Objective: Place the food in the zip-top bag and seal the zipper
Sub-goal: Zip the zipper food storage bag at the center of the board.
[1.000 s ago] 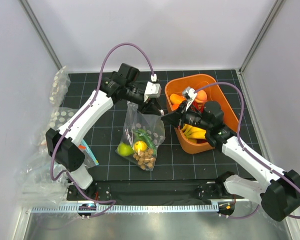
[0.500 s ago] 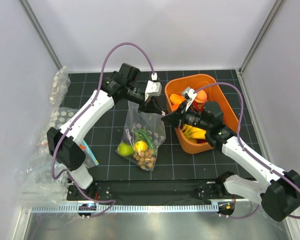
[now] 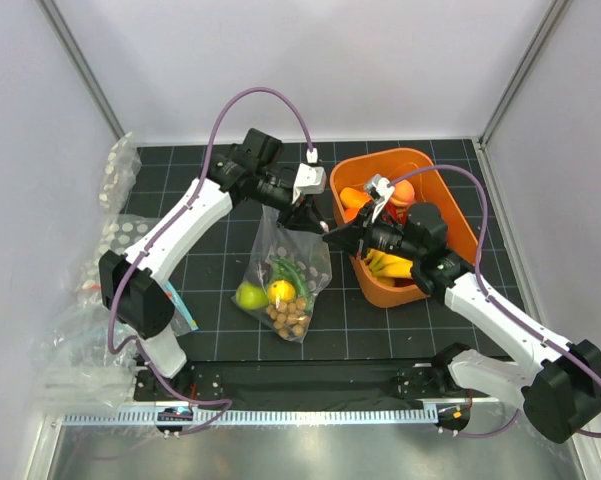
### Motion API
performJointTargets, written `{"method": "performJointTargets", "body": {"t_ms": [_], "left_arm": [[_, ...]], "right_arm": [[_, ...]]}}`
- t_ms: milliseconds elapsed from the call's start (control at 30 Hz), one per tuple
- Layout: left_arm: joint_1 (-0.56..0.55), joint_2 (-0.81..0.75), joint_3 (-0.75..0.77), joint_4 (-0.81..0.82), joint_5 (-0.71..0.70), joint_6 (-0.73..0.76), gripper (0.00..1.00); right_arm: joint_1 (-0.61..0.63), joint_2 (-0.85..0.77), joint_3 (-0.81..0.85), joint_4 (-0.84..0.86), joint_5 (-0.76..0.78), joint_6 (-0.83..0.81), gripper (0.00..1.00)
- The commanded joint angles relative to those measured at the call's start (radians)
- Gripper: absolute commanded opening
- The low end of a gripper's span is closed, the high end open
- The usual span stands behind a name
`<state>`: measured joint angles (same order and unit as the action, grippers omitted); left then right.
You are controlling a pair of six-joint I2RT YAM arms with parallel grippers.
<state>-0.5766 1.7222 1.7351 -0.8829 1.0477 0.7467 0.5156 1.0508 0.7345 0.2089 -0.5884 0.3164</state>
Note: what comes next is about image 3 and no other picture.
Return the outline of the green apple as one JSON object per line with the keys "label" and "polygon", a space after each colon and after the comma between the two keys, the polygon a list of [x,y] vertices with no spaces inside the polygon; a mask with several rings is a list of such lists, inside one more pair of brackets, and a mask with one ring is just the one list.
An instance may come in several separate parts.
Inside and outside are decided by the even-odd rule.
{"label": "green apple", "polygon": [[270,305],[269,298],[259,285],[242,282],[235,292],[235,303],[243,310],[253,311]]}

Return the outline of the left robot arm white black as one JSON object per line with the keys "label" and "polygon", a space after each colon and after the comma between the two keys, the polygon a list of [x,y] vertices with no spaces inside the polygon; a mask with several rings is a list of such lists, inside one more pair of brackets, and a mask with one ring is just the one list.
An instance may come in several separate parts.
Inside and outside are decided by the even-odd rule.
{"label": "left robot arm white black", "polygon": [[121,254],[107,251],[98,263],[104,306],[114,322],[128,325],[141,354],[159,375],[156,386],[170,400],[188,395],[186,355],[170,325],[175,307],[165,292],[172,272],[198,240],[240,203],[252,200],[277,211],[278,226],[322,235],[328,225],[315,204],[326,173],[314,147],[287,182],[270,168],[280,140],[250,129],[224,155],[206,153],[200,175],[182,198],[139,241]]}

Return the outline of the brown longan cluster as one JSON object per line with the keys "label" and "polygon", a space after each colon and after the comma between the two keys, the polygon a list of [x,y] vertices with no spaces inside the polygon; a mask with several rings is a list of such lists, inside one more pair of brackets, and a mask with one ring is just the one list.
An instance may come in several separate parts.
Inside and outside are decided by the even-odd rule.
{"label": "brown longan cluster", "polygon": [[308,330],[312,310],[307,298],[298,297],[290,302],[269,305],[266,313],[273,330],[282,339],[300,342]]}

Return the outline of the orange plastic basket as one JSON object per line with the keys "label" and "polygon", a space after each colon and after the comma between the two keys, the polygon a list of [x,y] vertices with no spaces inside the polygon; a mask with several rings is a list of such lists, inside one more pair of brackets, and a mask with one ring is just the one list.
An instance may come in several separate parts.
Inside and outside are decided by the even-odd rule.
{"label": "orange plastic basket", "polygon": [[[432,164],[426,154],[411,148],[366,154],[339,163],[329,178],[336,224],[342,225],[345,220],[345,207],[339,198],[343,188],[362,190],[364,184],[376,174],[394,180]],[[473,263],[478,240],[441,175],[436,171],[422,173],[412,177],[410,182],[415,189],[417,201],[431,202],[440,209],[442,218],[449,226],[450,247],[464,260]],[[376,307],[392,308],[426,297],[412,281],[404,282],[401,287],[390,287],[378,282],[363,261],[352,258],[350,263],[366,300]]]}

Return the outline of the pink dotted zip bag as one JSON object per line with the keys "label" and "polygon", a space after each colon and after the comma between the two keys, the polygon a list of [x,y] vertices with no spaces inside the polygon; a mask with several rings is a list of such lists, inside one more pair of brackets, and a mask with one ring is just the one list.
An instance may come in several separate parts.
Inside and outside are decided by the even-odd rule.
{"label": "pink dotted zip bag", "polygon": [[328,245],[320,235],[277,224],[264,206],[249,263],[232,300],[281,339],[302,343],[318,295],[332,280]]}

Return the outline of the green chili pepper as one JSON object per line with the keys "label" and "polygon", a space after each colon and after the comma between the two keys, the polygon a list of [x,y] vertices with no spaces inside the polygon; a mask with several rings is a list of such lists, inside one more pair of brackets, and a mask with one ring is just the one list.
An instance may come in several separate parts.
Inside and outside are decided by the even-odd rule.
{"label": "green chili pepper", "polygon": [[291,282],[298,296],[307,297],[310,293],[308,282],[297,266],[297,264],[285,257],[272,256],[270,258],[276,274],[289,282]]}

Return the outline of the yellow lemon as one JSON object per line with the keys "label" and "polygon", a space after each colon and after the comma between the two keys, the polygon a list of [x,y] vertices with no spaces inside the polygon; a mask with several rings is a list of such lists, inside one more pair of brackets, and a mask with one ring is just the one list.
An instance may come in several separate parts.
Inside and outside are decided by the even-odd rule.
{"label": "yellow lemon", "polygon": [[267,287],[267,297],[271,304],[277,305],[280,302],[291,302],[296,297],[294,285],[287,280],[273,281]]}

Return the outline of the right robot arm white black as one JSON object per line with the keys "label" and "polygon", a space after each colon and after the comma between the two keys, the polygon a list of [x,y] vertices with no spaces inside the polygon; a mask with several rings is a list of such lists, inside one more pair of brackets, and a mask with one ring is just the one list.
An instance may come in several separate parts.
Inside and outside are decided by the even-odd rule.
{"label": "right robot arm white black", "polygon": [[404,225],[373,213],[373,204],[365,205],[324,241],[357,258],[375,249],[412,261],[411,277],[423,293],[477,326],[512,359],[497,361],[454,343],[431,360],[437,393],[452,396],[464,389],[495,397],[558,444],[601,414],[599,348],[547,329],[493,289],[477,266],[448,246],[448,227],[434,204],[412,206]]}

